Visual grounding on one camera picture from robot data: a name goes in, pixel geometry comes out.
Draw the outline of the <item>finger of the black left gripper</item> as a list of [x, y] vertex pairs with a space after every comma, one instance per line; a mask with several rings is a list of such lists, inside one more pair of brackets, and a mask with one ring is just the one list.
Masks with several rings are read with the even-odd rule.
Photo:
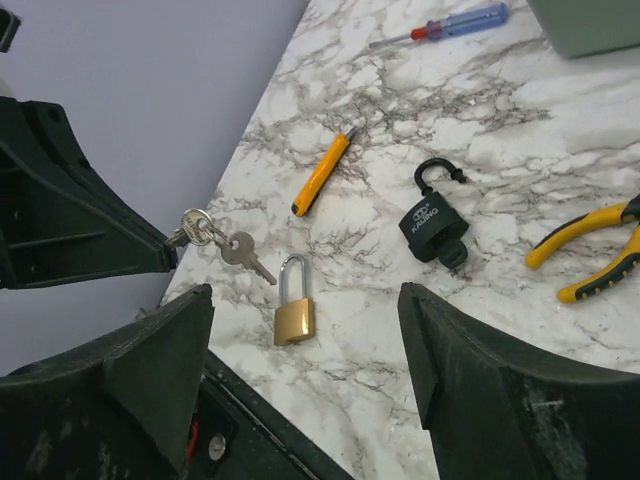
[[2, 288], [169, 272], [166, 241], [93, 169], [62, 106], [2, 98]]

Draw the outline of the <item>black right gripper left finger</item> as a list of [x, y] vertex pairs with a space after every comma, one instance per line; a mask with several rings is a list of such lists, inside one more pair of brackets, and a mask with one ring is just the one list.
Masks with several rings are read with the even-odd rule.
[[1, 379], [4, 479], [184, 479], [214, 307], [198, 285]]

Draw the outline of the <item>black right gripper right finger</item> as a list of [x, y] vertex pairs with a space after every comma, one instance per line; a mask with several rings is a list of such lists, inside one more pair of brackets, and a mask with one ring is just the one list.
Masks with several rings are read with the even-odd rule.
[[545, 351], [416, 283], [399, 324], [443, 479], [635, 479], [639, 378]]

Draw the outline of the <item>silver keys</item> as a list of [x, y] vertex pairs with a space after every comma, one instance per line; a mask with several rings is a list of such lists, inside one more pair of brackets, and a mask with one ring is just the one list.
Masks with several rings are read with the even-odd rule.
[[254, 271], [270, 285], [277, 284], [276, 278], [262, 265], [255, 253], [253, 237], [244, 231], [230, 235], [214, 225], [211, 216], [204, 210], [190, 208], [181, 218], [180, 227], [167, 238], [164, 246], [171, 250], [189, 244], [206, 246], [213, 243], [220, 249], [222, 260], [229, 265], [242, 265]]

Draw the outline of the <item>black padlock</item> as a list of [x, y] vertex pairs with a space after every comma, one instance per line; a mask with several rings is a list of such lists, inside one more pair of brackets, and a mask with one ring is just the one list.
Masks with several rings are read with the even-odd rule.
[[424, 173], [436, 166], [443, 167], [452, 180], [461, 184], [467, 182], [463, 171], [449, 160], [434, 157], [422, 162], [414, 172], [414, 182], [422, 199], [404, 215], [398, 227], [417, 260], [427, 263], [438, 259], [447, 269], [453, 270], [468, 258], [461, 238], [469, 229], [469, 223], [424, 180]]

